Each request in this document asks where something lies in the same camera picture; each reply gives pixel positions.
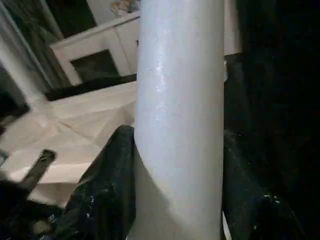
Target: white pipe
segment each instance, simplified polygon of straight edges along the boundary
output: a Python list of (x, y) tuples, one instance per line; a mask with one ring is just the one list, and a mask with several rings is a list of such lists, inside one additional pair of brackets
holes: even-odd
[(14, 49), (5, 41), (4, 36), (0, 34), (0, 62), (3, 67), (20, 89), (32, 110), (46, 109), (46, 107), (43, 107), (46, 99), (34, 84), (33, 78), (36, 78), (37, 75), (32, 75), (31, 70), (27, 69), (27, 66), (14, 52)]
[(128, 239), (219, 240), (224, 1), (142, 1), (139, 48)]

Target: window curtain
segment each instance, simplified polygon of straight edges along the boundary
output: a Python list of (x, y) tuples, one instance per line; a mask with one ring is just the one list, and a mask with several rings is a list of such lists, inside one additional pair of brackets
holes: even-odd
[(45, 92), (69, 87), (71, 84), (61, 69), (50, 45), (62, 36), (52, 28), (39, 0), (2, 0), (11, 23), (29, 46), (39, 72), (43, 76)]
[[(30, 84), (39, 92), (45, 92), (48, 90), (48, 86), (43, 80), (43, 76), (40, 74), (37, 66), (34, 64), (32, 58), (29, 56), (27, 48), (24, 46), (21, 38), (14, 30), (12, 24), (8, 21), (6, 13), (3, 11), (3, 5), (0, 1), (0, 44), (6, 46), (12, 55), (16, 56), (16, 64), (20, 64), (24, 67), (27, 74), (30, 76), (32, 82)], [(3, 91), (8, 92), (13, 98), (14, 101), (19, 105), (24, 105), (28, 102), (28, 95), (23, 94), (26, 91), (21, 85), (17, 85), (17, 79), (12, 78), (8, 74), (5, 65), (2, 64), (4, 52), (0, 51), (0, 88)]]

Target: cabinet door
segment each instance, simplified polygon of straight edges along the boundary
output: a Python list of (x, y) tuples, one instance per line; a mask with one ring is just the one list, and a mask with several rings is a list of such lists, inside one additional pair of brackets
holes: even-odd
[(140, 34), (140, 18), (129, 21), (115, 28), (121, 45), (129, 61), (130, 70), (134, 73), (138, 69), (138, 46)]
[[(127, 76), (133, 73), (114, 28), (67, 38), (52, 50), (72, 85), (87, 81), (84, 76), (92, 79), (95, 75), (97, 78), (107, 76), (103, 65), (105, 71), (111, 70), (112, 75)], [(90, 68), (92, 65), (102, 65), (102, 70)]]

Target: white cylinder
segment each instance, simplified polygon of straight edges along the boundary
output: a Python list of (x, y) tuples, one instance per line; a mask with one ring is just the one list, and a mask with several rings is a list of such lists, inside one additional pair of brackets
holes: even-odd
[(45, 97), (37, 89), (34, 79), (37, 75), (32, 75), (31, 70), (14, 54), (15, 50), (5, 41), (0, 34), (0, 64), (6, 69), (12, 80), (20, 89), (25, 101), (32, 110), (41, 109), (46, 102)]
[(144, 0), (129, 240), (219, 240), (224, 1)]

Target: white cabinet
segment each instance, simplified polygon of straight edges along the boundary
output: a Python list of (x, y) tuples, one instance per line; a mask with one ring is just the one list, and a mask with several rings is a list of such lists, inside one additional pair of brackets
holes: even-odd
[[(241, 52), (237, 14), (231, 0), (226, 0), (224, 7), (224, 54), (231, 55)], [(83, 81), (71, 61), (103, 50), (109, 50), (120, 76), (136, 73), (139, 34), (140, 12), (137, 11), (59, 41), (51, 48), (71, 84), (78, 85)]]
[(130, 70), (136, 73), (138, 69), (140, 18), (119, 25), (115, 30), (129, 62)]
[(120, 76), (127, 76), (133, 73), (129, 67), (129, 62), (121, 46), (118, 34), (113, 27), (94, 32), (82, 32), (53, 44), (51, 49), (72, 85), (79, 85), (83, 81), (71, 61), (104, 50), (109, 50)]

